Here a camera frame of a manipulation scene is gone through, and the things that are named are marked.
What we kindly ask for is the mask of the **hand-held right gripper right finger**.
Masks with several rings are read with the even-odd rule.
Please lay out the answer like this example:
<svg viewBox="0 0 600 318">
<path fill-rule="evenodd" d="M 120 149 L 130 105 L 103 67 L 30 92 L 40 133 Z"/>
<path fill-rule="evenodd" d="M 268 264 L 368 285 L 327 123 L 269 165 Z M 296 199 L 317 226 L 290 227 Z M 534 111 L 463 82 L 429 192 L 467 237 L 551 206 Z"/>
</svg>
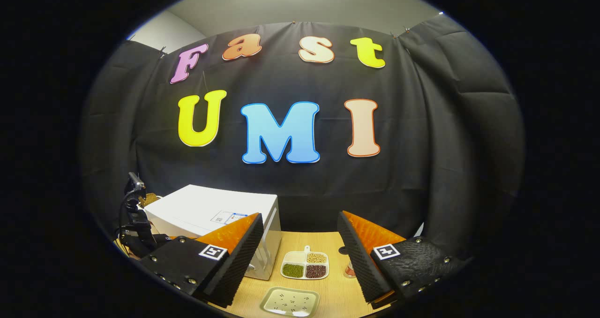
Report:
<svg viewBox="0 0 600 318">
<path fill-rule="evenodd" d="M 404 238 L 347 211 L 338 214 L 337 230 L 373 309 L 414 301 L 469 264 L 421 235 Z"/>
</svg>

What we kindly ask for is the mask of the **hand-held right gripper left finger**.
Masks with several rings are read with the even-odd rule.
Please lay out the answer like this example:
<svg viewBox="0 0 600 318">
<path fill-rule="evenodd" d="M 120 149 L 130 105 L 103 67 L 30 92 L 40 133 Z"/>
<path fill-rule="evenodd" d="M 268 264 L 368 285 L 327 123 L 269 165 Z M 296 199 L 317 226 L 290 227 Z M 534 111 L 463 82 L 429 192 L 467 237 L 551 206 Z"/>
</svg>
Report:
<svg viewBox="0 0 600 318">
<path fill-rule="evenodd" d="M 263 233 L 257 212 L 196 239 L 172 237 L 139 262 L 180 292 L 225 308 L 233 303 Z"/>
</svg>

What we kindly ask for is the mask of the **white microwave oven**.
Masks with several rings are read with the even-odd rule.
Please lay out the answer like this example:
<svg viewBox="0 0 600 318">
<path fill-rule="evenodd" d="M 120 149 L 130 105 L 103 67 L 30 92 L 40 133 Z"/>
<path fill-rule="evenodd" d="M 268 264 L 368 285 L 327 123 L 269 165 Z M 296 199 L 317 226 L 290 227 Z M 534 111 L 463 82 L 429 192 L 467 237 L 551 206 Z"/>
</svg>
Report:
<svg viewBox="0 0 600 318">
<path fill-rule="evenodd" d="M 187 185 L 143 209 L 159 234 L 201 237 L 253 213 L 262 215 L 264 233 L 249 263 L 246 277 L 268 280 L 279 243 L 278 197 Z"/>
</svg>

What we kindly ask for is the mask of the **white divided bean dish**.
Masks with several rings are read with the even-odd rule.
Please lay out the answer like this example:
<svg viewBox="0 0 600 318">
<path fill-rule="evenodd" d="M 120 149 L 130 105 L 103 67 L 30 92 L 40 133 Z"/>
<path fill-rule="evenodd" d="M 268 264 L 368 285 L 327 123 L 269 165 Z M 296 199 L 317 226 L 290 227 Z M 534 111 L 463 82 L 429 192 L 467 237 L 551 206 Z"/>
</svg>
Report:
<svg viewBox="0 0 600 318">
<path fill-rule="evenodd" d="M 320 251 L 311 251 L 308 245 L 302 251 L 287 252 L 279 269 L 283 277 L 298 280 L 322 280 L 328 277 L 329 271 L 328 255 Z"/>
</svg>

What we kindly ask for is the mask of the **pale green square plate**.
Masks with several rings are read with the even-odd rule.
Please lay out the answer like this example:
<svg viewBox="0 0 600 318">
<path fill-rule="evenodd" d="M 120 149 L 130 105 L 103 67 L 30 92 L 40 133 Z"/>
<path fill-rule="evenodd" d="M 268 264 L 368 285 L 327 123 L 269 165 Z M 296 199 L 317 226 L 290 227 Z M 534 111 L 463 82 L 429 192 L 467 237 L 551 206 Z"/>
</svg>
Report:
<svg viewBox="0 0 600 318">
<path fill-rule="evenodd" d="M 317 292 L 272 287 L 264 295 L 259 309 L 292 318 L 312 318 L 321 301 Z"/>
</svg>

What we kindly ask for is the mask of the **black backdrop cloth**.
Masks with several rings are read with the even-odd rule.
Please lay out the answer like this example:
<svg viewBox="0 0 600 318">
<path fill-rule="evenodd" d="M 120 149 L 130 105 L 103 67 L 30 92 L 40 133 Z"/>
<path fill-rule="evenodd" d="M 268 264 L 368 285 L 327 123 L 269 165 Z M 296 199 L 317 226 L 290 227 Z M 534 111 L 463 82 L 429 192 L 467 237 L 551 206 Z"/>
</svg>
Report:
<svg viewBox="0 0 600 318">
<path fill-rule="evenodd" d="M 336 230 L 342 210 L 470 258 L 521 182 L 524 126 L 503 70 L 437 15 L 393 38 L 327 23 L 222 32 L 161 58 L 124 44 L 84 105 L 88 205 L 118 226 L 128 173 L 275 194 L 282 228 Z"/>
</svg>

